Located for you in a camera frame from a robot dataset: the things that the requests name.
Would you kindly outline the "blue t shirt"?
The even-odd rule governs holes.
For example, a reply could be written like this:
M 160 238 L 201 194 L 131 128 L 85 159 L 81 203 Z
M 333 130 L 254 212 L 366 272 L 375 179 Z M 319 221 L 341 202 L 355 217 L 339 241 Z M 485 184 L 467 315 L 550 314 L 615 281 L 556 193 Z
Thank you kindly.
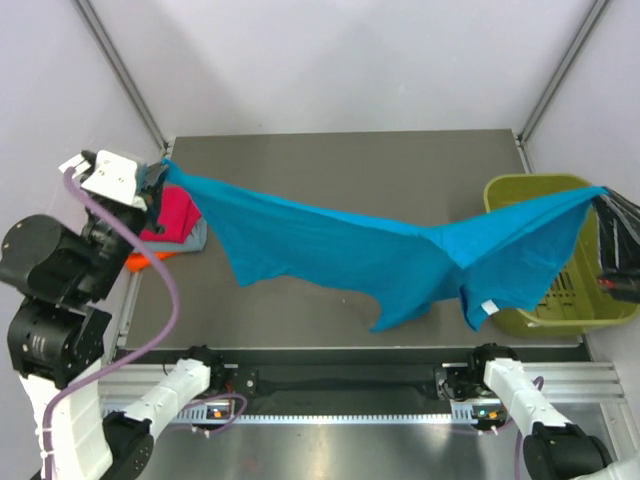
M 217 236 L 242 286 L 280 276 L 360 292 L 384 331 L 458 299 L 478 329 L 504 309 L 531 310 L 570 261 L 602 187 L 546 195 L 440 226 L 313 207 L 168 166 Z

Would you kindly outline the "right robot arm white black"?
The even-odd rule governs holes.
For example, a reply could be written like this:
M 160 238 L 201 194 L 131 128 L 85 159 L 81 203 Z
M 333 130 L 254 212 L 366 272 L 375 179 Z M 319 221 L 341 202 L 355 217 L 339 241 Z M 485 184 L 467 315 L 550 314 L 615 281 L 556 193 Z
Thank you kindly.
M 610 188 L 593 200 L 598 219 L 597 282 L 613 299 L 639 302 L 639 206 Z M 515 352 L 496 344 L 472 350 L 466 380 L 476 394 L 496 394 L 518 427 L 533 479 L 637 479 L 639 455 L 613 461 L 604 444 L 559 413 L 525 374 Z

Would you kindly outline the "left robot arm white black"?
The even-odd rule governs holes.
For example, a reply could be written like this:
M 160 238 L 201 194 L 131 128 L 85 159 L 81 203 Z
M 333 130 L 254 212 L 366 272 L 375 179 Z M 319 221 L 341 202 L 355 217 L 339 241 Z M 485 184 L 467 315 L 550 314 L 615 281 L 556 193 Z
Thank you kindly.
M 74 232 L 35 214 L 17 222 L 1 243 L 1 280 L 23 297 L 7 333 L 14 371 L 37 425 L 43 479 L 135 479 L 155 442 L 202 395 L 224 391 L 222 359 L 204 346 L 188 349 L 174 369 L 140 399 L 104 414 L 98 382 L 116 371 L 102 361 L 110 315 L 98 308 L 145 228 L 158 229 L 167 169 L 155 164 L 119 170 L 96 190 L 104 173 L 68 167 L 63 179 L 85 206 Z

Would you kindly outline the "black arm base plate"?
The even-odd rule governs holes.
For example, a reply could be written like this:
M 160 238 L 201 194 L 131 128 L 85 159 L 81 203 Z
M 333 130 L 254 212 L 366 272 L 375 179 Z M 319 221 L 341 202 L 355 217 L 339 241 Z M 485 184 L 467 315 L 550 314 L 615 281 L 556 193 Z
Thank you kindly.
M 422 355 L 409 362 L 218 364 L 212 386 L 201 396 L 242 394 L 246 413 L 256 416 L 441 413 L 449 400 L 469 400 L 487 390 L 468 378 L 471 352 L 452 370 Z

